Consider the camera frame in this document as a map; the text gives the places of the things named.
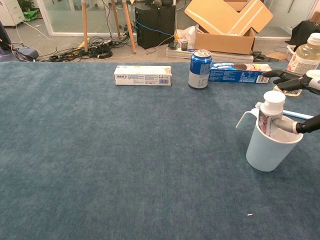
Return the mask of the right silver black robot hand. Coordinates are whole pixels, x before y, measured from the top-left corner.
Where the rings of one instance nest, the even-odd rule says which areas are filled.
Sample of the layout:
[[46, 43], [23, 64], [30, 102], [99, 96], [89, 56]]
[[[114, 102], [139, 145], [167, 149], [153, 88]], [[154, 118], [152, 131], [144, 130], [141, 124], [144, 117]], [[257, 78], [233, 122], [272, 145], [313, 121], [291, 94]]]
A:
[[[308, 70], [301, 75], [285, 70], [271, 70], [262, 74], [264, 77], [278, 79], [274, 80], [274, 89], [277, 91], [308, 90], [320, 95], [320, 69]], [[307, 119], [305, 122], [288, 122], [282, 119], [274, 119], [272, 124], [279, 129], [293, 134], [305, 134], [320, 130], [320, 114]]]

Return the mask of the white toothpaste tube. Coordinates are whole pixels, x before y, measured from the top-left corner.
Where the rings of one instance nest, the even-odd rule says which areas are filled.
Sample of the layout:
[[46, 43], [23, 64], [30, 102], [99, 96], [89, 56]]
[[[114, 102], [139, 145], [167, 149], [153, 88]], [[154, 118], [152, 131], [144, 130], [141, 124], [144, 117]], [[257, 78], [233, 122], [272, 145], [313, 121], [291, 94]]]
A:
[[286, 96], [276, 90], [267, 91], [264, 95], [264, 102], [259, 107], [258, 126], [268, 137], [272, 136], [275, 130], [273, 121], [282, 119]]

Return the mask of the light blue toothbrush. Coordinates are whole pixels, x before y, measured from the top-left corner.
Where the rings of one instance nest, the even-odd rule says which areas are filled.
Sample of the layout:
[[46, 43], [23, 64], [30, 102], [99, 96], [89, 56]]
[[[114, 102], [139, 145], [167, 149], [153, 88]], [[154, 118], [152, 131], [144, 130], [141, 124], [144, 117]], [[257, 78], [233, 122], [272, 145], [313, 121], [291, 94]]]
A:
[[288, 110], [283, 110], [283, 114], [286, 116], [295, 117], [295, 118], [303, 119], [303, 120], [308, 120], [308, 119], [311, 119], [314, 117], [312, 115], [307, 115], [307, 114], [288, 111]]

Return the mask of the pale blue cup with handle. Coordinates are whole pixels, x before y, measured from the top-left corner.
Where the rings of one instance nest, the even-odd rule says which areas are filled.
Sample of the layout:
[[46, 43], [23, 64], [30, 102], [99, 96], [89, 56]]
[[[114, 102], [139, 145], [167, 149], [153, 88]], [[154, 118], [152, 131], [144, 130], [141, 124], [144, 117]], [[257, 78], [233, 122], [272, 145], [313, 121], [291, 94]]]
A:
[[262, 132], [258, 125], [259, 109], [246, 111], [237, 125], [237, 129], [244, 127], [250, 119], [255, 119], [254, 129], [246, 151], [247, 162], [262, 172], [273, 171], [303, 139], [303, 134], [295, 134], [275, 127], [271, 135]]

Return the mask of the white toothpaste carton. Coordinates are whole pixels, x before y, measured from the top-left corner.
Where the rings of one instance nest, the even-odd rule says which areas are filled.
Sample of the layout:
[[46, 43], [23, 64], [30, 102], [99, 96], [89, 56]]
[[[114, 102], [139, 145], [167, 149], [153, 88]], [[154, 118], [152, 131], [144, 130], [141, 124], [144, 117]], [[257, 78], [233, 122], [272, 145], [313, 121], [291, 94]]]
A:
[[117, 86], [172, 85], [171, 66], [117, 65], [113, 75]]

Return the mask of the yellow tea bottle white cap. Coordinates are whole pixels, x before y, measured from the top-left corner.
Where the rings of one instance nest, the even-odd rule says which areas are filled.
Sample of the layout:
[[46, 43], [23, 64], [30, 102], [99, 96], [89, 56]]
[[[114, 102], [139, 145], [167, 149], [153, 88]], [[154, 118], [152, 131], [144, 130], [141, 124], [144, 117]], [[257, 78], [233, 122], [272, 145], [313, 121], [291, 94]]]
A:
[[[309, 70], [319, 70], [320, 66], [320, 33], [312, 33], [307, 43], [300, 45], [293, 54], [286, 71], [304, 75]], [[293, 93], [300, 91], [279, 91], [282, 93]]]

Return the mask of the flat cardboard piece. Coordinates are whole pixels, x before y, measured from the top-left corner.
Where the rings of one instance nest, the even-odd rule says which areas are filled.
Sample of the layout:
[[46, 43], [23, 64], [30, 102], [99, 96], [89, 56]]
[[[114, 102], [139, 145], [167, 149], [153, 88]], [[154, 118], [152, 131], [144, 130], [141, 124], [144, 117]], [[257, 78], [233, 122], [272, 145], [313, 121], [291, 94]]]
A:
[[280, 62], [287, 59], [286, 54], [282, 52], [273, 52], [266, 55], [270, 62]]

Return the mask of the black cloth cover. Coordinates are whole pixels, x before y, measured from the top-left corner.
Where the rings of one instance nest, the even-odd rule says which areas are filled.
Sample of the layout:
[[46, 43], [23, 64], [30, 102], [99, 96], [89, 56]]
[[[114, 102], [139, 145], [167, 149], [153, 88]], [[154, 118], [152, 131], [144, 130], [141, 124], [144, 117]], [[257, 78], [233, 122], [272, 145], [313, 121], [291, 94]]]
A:
[[290, 44], [295, 46], [306, 44], [312, 33], [320, 33], [320, 23], [304, 20], [292, 29]]

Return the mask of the open cardboard box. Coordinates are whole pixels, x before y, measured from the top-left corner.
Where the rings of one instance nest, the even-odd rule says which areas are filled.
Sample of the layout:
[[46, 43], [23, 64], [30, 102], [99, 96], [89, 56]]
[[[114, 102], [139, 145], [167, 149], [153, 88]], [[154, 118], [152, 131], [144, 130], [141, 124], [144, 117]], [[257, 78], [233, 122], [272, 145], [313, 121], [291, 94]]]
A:
[[184, 13], [198, 25], [195, 49], [243, 55], [273, 18], [261, 0], [192, 0]]

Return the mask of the aluminium profile rails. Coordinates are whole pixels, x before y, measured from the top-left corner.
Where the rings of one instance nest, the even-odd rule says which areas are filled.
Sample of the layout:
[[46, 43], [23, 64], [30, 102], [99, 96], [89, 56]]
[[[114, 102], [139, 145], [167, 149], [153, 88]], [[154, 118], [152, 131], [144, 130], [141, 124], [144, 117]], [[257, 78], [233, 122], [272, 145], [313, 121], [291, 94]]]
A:
[[[181, 58], [181, 59], [190, 59], [196, 50], [182, 50], [181, 48], [170, 49], [167, 47], [166, 56], [171, 58]], [[231, 54], [231, 53], [222, 53], [222, 52], [211, 52], [211, 57], [213, 62], [222, 62], [222, 63], [252, 63], [254, 57], [252, 55], [245, 54]]]

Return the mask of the white plastic bag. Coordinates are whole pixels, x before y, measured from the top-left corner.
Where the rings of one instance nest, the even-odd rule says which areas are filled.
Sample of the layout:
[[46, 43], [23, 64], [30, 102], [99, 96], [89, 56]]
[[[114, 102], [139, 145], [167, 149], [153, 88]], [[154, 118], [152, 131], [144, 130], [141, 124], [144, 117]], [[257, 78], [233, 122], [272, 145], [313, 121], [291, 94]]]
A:
[[194, 49], [196, 41], [196, 27], [190, 26], [186, 29], [177, 29], [175, 39], [178, 42], [178, 47], [182, 47], [182, 42], [188, 42], [187, 48]]

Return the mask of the black computer tower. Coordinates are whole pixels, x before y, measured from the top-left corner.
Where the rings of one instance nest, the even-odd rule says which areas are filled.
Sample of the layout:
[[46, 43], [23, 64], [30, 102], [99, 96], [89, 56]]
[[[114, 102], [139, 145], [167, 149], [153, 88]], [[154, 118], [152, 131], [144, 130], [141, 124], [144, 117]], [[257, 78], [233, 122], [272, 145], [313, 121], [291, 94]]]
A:
[[164, 45], [174, 40], [176, 7], [161, 6], [136, 7], [135, 28], [137, 44], [149, 49], [158, 45]]

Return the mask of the wooden stand leg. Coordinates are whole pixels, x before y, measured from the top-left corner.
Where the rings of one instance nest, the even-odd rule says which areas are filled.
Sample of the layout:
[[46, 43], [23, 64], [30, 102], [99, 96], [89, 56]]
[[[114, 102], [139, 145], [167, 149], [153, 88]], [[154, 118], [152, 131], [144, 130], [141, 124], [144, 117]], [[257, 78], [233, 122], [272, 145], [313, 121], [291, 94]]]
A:
[[86, 0], [81, 0], [83, 37], [84, 37], [84, 51], [88, 51], [88, 28], [87, 28], [87, 5]]
[[120, 37], [121, 33], [120, 33], [120, 27], [119, 27], [119, 20], [118, 20], [116, 3], [115, 3], [115, 0], [110, 0], [110, 1], [111, 1], [111, 5], [112, 5], [112, 11], [113, 11], [113, 14], [114, 14], [114, 20], [115, 20], [117, 35], [118, 35], [118, 37]]
[[121, 2], [122, 2], [124, 16], [125, 16], [127, 29], [128, 29], [128, 33], [129, 33], [129, 38], [130, 38], [130, 42], [131, 42], [131, 49], [132, 49], [133, 54], [136, 54], [137, 51], [136, 51], [133, 30], [132, 30], [132, 25], [131, 25], [130, 16], [129, 16], [129, 9], [128, 9], [128, 5], [127, 5], [127, 0], [121, 0]]

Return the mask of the blue table mat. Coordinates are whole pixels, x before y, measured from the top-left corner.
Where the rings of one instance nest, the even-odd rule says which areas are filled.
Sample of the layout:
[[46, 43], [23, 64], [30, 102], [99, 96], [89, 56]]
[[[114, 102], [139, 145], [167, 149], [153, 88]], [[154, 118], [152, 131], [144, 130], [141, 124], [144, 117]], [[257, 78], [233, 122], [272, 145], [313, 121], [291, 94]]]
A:
[[271, 84], [116, 86], [113, 62], [0, 63], [0, 240], [320, 240], [320, 131], [272, 172], [245, 111]]

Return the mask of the dark blue machine base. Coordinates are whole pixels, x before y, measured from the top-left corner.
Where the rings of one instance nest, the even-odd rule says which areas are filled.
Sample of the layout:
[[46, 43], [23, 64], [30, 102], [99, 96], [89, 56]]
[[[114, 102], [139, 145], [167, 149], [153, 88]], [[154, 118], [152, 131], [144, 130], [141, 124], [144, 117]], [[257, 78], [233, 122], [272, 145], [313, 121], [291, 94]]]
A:
[[22, 43], [13, 43], [0, 21], [0, 62], [34, 62], [39, 53]]

